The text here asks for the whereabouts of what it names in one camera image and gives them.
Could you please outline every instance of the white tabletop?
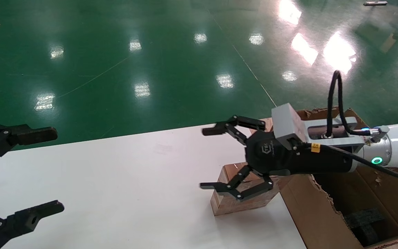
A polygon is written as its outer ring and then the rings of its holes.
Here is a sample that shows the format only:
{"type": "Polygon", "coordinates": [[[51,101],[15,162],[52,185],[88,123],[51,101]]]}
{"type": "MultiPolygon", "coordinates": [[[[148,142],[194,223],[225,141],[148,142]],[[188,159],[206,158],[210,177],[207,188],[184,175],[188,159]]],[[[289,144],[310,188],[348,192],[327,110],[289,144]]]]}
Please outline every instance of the white tabletop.
{"type": "Polygon", "coordinates": [[[0,217],[52,200],[65,210],[3,248],[304,249],[280,194],[264,208],[213,216],[212,191],[199,183],[245,158],[228,134],[204,137],[203,127],[7,153],[0,217]]]}

